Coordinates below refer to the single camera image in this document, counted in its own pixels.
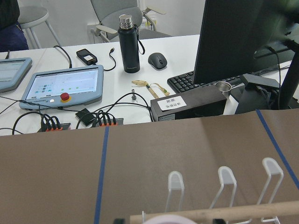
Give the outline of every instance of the sticker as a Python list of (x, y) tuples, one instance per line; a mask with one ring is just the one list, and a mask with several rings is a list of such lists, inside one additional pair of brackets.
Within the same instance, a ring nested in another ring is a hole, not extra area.
[(172, 110), (183, 106), (187, 106), (187, 104), (185, 103), (185, 101), (181, 96), (163, 99), (158, 101), (157, 103), (159, 104), (160, 109), (162, 111), (167, 111), (167, 110)]
[(175, 120), (176, 115), (173, 114), (169, 114), (169, 115), (165, 115), (163, 117), (159, 117), (159, 121), (164, 121), (164, 120)]
[(85, 57), (83, 57), (85, 60), (90, 61), (93, 59), (93, 57), (91, 57), (90, 55), (87, 55)]

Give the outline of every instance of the touch screen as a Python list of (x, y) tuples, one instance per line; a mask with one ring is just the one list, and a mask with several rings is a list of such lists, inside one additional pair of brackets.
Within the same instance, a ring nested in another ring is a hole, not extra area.
[(0, 82), (13, 80), (24, 61), (0, 62)]
[(97, 79), (98, 69), (39, 75), (34, 79), (26, 100), (60, 96), (64, 92), (95, 92)]

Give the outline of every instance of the wooden dowel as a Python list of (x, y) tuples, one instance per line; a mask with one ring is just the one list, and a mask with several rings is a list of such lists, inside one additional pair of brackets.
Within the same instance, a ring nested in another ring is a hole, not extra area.
[[(159, 215), (173, 214), (186, 217), (194, 222), (211, 223), (214, 218), (227, 221), (250, 218), (299, 215), (299, 201), (272, 204), (247, 205), (231, 208), (177, 211), (167, 213), (146, 214), (146, 220)], [(130, 224), (141, 224), (142, 215), (130, 216)]]

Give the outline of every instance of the blue tape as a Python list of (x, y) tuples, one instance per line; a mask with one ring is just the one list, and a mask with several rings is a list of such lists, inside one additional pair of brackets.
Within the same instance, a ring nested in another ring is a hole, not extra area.
[(103, 142), (101, 166), (100, 166), (98, 194), (97, 194), (97, 201), (96, 201), (95, 213), (94, 213), (94, 222), (93, 222), (94, 224), (99, 224), (100, 223), (100, 212), (101, 212), (102, 192), (103, 192), (103, 184), (104, 184), (104, 173), (105, 173), (108, 135), (109, 135), (109, 126), (106, 126), (105, 127), (104, 142)]
[(273, 134), (272, 134), (269, 126), (267, 125), (267, 122), (265, 121), (265, 119), (264, 119), (261, 111), (260, 110), (256, 110), (256, 113), (257, 113), (258, 117), (260, 118), (260, 120), (261, 120), (261, 122), (262, 122), (262, 124), (263, 124), (263, 126), (264, 126), (264, 128), (265, 128), (265, 130), (266, 130), (266, 132), (267, 132), (267, 134), (268, 134), (268, 136), (270, 138), (270, 140), (272, 141), (272, 144), (274, 145), (274, 147), (275, 147), (275, 149), (276, 149), (279, 157), (281, 158), (282, 162), (284, 163), (285, 168), (289, 172), (289, 174), (290, 174), (291, 178), (293, 179), (296, 187), (299, 189), (298, 178), (296, 177), (296, 175), (295, 175), (294, 171), (292, 170), (289, 162), (286, 160), (284, 154), (282, 153), (282, 151), (281, 151), (278, 143), (276, 142), (276, 140), (275, 140), (275, 138), (274, 138), (274, 136), (273, 136)]

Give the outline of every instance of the white table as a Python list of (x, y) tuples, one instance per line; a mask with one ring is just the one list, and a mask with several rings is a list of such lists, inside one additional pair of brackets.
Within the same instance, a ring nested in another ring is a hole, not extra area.
[[(92, 112), (100, 107), (113, 104), (121, 96), (131, 92), (132, 89), (135, 89), (136, 93), (142, 95), (150, 105), (150, 100), (153, 99), (153, 96), (146, 87), (138, 87), (131, 83), (132, 80), (137, 79), (147, 81), (150, 84), (159, 83), (171, 94), (174, 94), (174, 91), (167, 84), (167, 79), (194, 70), (198, 41), (199, 35), (142, 40), (145, 47), (145, 54), (139, 55), (141, 69), (137, 73), (133, 74), (126, 73), (123, 70), (119, 42), (64, 47), (71, 57), (73, 67), (85, 66), (85, 64), (83, 64), (83, 62), (81, 62), (76, 56), (76, 51), (84, 48), (96, 55), (98, 58), (97, 64), (102, 64), (105, 69), (110, 69), (114, 65), (113, 61), (109, 57), (109, 52), (111, 48), (115, 48), (112, 56), (116, 59), (117, 63), (114, 70), (104, 72), (102, 101), (86, 106), (77, 105), (68, 109), (79, 111), (86, 107)], [(162, 53), (167, 59), (168, 64), (165, 69), (157, 71), (148, 64), (148, 57), (154, 52)], [(6, 53), (0, 53), (0, 58), (5, 58), (5, 56)], [(32, 68), (15, 91), (2, 93), (0, 96), (21, 99), (33, 73), (66, 69), (69, 67), (67, 56), (63, 51), (57, 48), (11, 52), (10, 58), (18, 57), (31, 57), (33, 60)], [(267, 74), (267, 77), (278, 79), (278, 72)], [(152, 88), (159, 97), (164, 96), (157, 87), (152, 86)], [(137, 101), (138, 103), (145, 105), (143, 100), (138, 96)], [(132, 100), (131, 95), (126, 96), (120, 102), (136, 103)], [(0, 98), (0, 111), (5, 109), (11, 103), (13, 103), (13, 101)], [(236, 108), (237, 102), (230, 97), (227, 101), (224, 114), (234, 114)], [(15, 120), (25, 112), (26, 111), (19, 108), (18, 104), (13, 105), (0, 115), (0, 127), (12, 128)], [(78, 122), (78, 119), (75, 117), (75, 112), (59, 111), (54, 109), (46, 109), (42, 110), (42, 112), (47, 113), (50, 116), (57, 116), (61, 123), (71, 123), (71, 129), (75, 129)], [(140, 106), (117, 105), (110, 111), (110, 113), (112, 113), (116, 118), (124, 118), (124, 124), (150, 122), (148, 110)], [(39, 128), (40, 116), (37, 114), (31, 114), (23, 117), (19, 121), (16, 130), (23, 133), (34, 133)], [(85, 128), (85, 126), (80, 124), (79, 128)], [(10, 130), (0, 130), (0, 135), (10, 134)]]

